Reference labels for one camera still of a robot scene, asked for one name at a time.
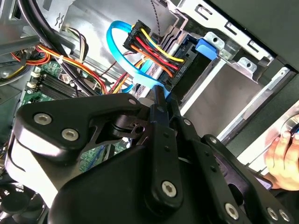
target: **cooling fan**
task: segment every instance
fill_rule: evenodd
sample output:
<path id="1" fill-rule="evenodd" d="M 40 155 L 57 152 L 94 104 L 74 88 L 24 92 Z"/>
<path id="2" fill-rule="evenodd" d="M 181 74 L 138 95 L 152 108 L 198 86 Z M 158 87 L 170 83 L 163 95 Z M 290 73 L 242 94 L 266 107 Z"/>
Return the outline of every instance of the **cooling fan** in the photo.
<path id="1" fill-rule="evenodd" d="M 27 187 L 0 185 L 0 224 L 36 224 L 43 212 L 43 199 Z"/>

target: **black mechanical arm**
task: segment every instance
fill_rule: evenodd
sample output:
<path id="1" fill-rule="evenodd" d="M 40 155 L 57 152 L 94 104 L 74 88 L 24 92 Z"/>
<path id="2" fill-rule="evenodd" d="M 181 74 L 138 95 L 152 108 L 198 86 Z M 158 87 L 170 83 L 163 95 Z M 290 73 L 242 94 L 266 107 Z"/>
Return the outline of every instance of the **black mechanical arm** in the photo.
<path id="1" fill-rule="evenodd" d="M 150 107 L 113 94 L 18 111 L 7 170 L 15 179 L 16 167 L 23 175 L 35 164 L 44 171 L 57 190 L 53 201 L 47 199 L 49 224 L 294 223 L 262 178 L 214 136 L 200 138 L 180 115 L 175 96 L 165 99 L 158 86 L 154 91 Z M 82 152 L 123 137 L 133 139 L 131 148 L 85 173 L 70 171 Z M 17 149 L 35 159 L 31 168 L 17 161 Z M 57 176 L 63 176 L 59 184 Z"/>

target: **blue plastic latch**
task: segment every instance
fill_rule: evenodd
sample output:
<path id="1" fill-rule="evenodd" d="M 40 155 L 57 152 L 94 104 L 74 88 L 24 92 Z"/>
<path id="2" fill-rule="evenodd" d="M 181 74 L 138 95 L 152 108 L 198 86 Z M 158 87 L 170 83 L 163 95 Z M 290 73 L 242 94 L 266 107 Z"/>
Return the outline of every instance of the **blue plastic latch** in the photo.
<path id="1" fill-rule="evenodd" d="M 198 41 L 198 44 L 196 45 L 195 49 L 210 60 L 214 60 L 217 58 L 217 49 L 204 39 L 200 39 Z"/>

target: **silver screw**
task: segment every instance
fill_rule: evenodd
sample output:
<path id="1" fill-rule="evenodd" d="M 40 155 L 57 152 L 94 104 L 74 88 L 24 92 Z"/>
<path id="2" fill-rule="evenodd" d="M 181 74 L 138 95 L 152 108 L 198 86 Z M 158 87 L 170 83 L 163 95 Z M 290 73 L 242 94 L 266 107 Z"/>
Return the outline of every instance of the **silver screw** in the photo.
<path id="1" fill-rule="evenodd" d="M 214 144 L 217 143 L 217 140 L 216 140 L 215 138 L 213 138 L 213 137 L 210 137 L 210 140 L 211 140 L 211 142 L 213 142 Z"/>
<path id="2" fill-rule="evenodd" d="M 136 105 L 136 104 L 137 104 L 136 101 L 133 100 L 133 99 L 129 99 L 129 102 L 130 102 L 131 104 L 133 104 L 133 105 Z"/>
<path id="3" fill-rule="evenodd" d="M 71 128 L 64 129 L 61 135 L 65 140 L 68 141 L 75 141 L 79 138 L 79 133 Z"/>
<path id="4" fill-rule="evenodd" d="M 237 209 L 235 209 L 235 207 L 232 204 L 226 203 L 225 210 L 228 213 L 228 215 L 231 216 L 234 220 L 239 219 L 239 213 L 238 213 Z"/>
<path id="5" fill-rule="evenodd" d="M 162 183 L 162 190 L 168 197 L 175 197 L 177 195 L 176 187 L 169 181 Z"/>
<path id="6" fill-rule="evenodd" d="M 52 118 L 45 113 L 38 113 L 33 117 L 34 121 L 40 125 L 48 125 L 52 122 Z"/>
<path id="7" fill-rule="evenodd" d="M 191 122 L 190 122 L 189 120 L 187 120 L 187 119 L 185 119 L 184 122 L 185 122 L 185 124 L 187 124 L 187 125 L 191 125 Z"/>
<path id="8" fill-rule="evenodd" d="M 285 221 L 287 221 L 287 222 L 290 222 L 290 218 L 288 217 L 288 215 L 283 211 L 283 210 L 279 210 L 279 213 L 280 213 L 280 215 L 281 215 L 281 217 L 285 220 Z"/>
<path id="9" fill-rule="evenodd" d="M 269 215 L 271 216 L 271 218 L 273 218 L 276 221 L 278 220 L 278 216 L 272 208 L 267 208 L 267 211 L 268 211 Z"/>

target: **fingernail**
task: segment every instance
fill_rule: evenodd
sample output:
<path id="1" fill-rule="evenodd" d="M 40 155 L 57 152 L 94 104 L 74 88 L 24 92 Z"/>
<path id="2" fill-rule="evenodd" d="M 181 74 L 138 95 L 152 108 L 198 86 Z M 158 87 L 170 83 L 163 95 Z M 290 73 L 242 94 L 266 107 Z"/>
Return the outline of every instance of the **fingernail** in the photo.
<path id="1" fill-rule="evenodd" d="M 284 133 L 282 134 L 282 137 L 284 137 L 285 139 L 286 139 L 286 138 L 289 138 L 289 137 L 290 137 L 290 133 L 289 133 L 289 132 L 284 132 Z"/>

